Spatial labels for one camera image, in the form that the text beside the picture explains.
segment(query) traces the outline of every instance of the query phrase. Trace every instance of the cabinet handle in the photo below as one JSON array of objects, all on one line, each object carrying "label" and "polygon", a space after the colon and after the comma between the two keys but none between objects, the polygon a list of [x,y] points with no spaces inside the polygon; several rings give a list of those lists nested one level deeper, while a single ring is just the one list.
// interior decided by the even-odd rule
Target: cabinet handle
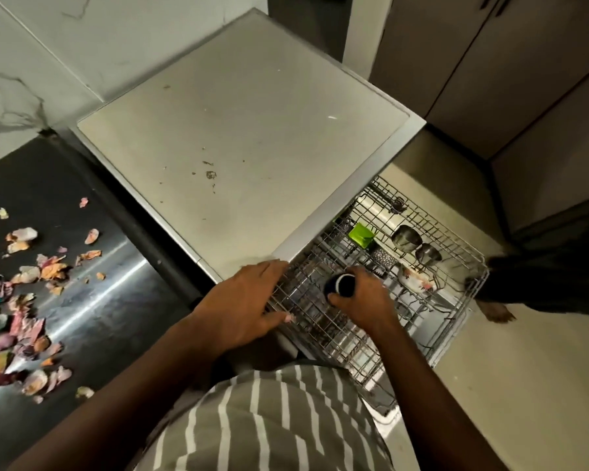
[{"label": "cabinet handle", "polygon": [[490,0],[484,0],[482,2],[482,5],[480,5],[480,10],[484,10],[487,7],[487,5],[489,4],[489,2],[490,2]]},{"label": "cabinet handle", "polygon": [[495,13],[496,18],[504,12],[504,10],[506,9],[506,7],[508,6],[509,3],[510,3],[510,0],[504,0],[504,2],[499,7],[499,10],[497,10],[497,13]]}]

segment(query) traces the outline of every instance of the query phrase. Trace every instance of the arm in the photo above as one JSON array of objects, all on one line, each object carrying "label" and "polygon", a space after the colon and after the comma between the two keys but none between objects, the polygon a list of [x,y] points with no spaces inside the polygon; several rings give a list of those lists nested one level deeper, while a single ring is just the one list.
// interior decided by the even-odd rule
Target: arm
[{"label": "arm", "polygon": [[421,469],[507,469],[401,326],[388,290],[365,269],[348,270],[355,294],[330,294],[330,302],[379,350]]},{"label": "arm", "polygon": [[[284,261],[245,266],[216,285],[191,315],[172,326],[142,357],[20,456],[9,470],[122,468],[198,372],[227,350],[249,343],[290,319],[285,312],[263,314],[287,266]],[[139,439],[133,440],[129,449],[121,450],[128,435]]]}]

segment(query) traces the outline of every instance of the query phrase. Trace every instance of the marble wall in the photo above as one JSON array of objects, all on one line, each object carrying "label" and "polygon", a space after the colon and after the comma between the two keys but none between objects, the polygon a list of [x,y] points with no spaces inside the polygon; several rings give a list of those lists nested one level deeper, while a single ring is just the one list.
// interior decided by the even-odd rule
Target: marble wall
[{"label": "marble wall", "polygon": [[0,0],[0,158],[267,0]]}]

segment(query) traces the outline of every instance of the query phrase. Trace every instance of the pulled-out dish rack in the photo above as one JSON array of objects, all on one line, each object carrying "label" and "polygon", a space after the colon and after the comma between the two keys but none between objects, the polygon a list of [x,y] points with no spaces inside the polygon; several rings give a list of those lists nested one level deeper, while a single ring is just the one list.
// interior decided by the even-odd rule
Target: pulled-out dish rack
[{"label": "pulled-out dish rack", "polygon": [[[380,263],[351,239],[349,233],[358,223],[397,258],[392,266]],[[391,237],[401,225],[410,226],[436,248],[440,261],[424,266],[414,251],[404,253],[395,247]],[[269,304],[292,313],[295,321],[288,335],[315,358],[347,368],[369,404],[385,416],[396,401],[377,348],[323,295],[327,279],[353,265],[366,267],[384,282],[401,324],[431,365],[487,279],[488,268],[479,251],[381,177],[372,180],[291,262]],[[433,287],[422,292],[405,287],[400,279],[407,268],[426,276]]]}]

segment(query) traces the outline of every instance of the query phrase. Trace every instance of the foot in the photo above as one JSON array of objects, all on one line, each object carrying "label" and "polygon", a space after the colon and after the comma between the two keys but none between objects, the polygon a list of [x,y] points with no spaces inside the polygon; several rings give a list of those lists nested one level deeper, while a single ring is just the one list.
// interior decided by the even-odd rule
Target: foot
[{"label": "foot", "polygon": [[482,314],[484,314],[491,322],[506,324],[507,322],[517,320],[517,317],[512,315],[512,313],[503,304],[486,303],[479,300],[476,300],[476,303],[482,311]]}]

